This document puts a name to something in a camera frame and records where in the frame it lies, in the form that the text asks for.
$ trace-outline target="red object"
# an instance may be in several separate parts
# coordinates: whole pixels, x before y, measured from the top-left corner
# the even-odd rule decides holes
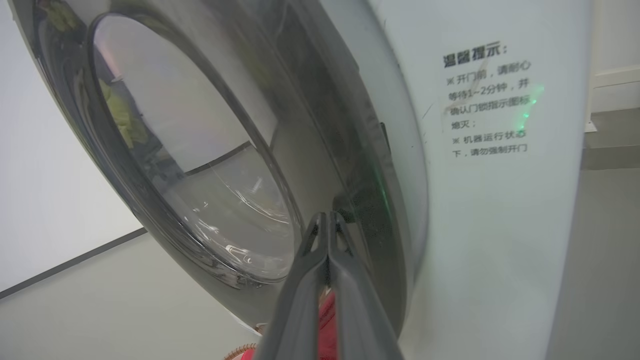
[[[320,360],[338,359],[338,341],[335,327],[335,294],[331,292],[320,307],[318,315],[318,357]],[[249,349],[241,360],[251,360],[255,351]]]

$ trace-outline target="gray floor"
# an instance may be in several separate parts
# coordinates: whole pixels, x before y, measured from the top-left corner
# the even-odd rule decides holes
[[[591,115],[598,131],[584,135],[583,170],[640,168],[640,109]]]
[[[640,359],[640,169],[582,171],[547,360]]]

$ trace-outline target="front-loading washing machine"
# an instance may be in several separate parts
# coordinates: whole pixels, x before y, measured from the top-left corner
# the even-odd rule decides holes
[[[588,4],[11,3],[95,164],[243,323],[268,331],[305,230],[327,213],[406,357],[544,351]]]

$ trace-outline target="dark floor trim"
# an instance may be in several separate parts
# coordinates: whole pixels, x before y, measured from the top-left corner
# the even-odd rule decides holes
[[[233,155],[236,155],[238,152],[241,152],[242,150],[245,150],[249,146],[252,146],[251,142],[246,142],[246,143],[240,145],[239,147],[236,147],[235,149],[233,149],[233,150],[229,151],[228,153],[224,154],[223,156],[220,156],[219,158],[217,158],[217,159],[215,159],[213,161],[210,161],[210,162],[206,163],[205,165],[196,167],[193,170],[189,170],[189,171],[185,172],[184,174],[187,175],[187,176],[191,176],[191,175],[197,174],[197,173],[199,173],[201,171],[207,170],[208,168],[214,167],[217,164],[221,163],[222,161],[225,161],[225,160],[229,159],[230,157],[232,157]]]
[[[640,145],[595,147],[582,150],[581,170],[640,168]]]
[[[43,281],[44,279],[56,275],[57,273],[66,270],[68,268],[70,268],[71,266],[74,265],[78,265],[80,263],[82,263],[84,260],[90,259],[96,255],[102,254],[103,252],[109,250],[109,249],[113,249],[114,247],[121,245],[129,240],[133,240],[137,237],[139,237],[142,234],[146,234],[147,230],[143,227],[142,229],[138,229],[135,230],[133,233],[129,233],[126,234],[123,237],[117,238],[113,241],[110,241],[106,244],[104,244],[103,246],[97,247],[96,249],[93,249],[89,252],[85,252],[84,254],[73,258],[69,261],[67,261],[66,263],[62,263],[54,268],[51,268],[41,274],[38,274],[28,280],[22,281],[20,284],[12,286],[11,288],[8,288],[7,290],[4,290],[2,292],[0,292],[0,299],[3,299],[11,294],[17,293],[18,291],[27,288],[37,282]]]

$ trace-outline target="washing machine door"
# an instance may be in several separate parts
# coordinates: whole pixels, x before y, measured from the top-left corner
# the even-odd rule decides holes
[[[250,326],[269,322],[307,222],[338,211],[399,334],[424,245],[426,182],[378,27],[336,26],[315,0],[13,7],[96,165],[221,304]]]

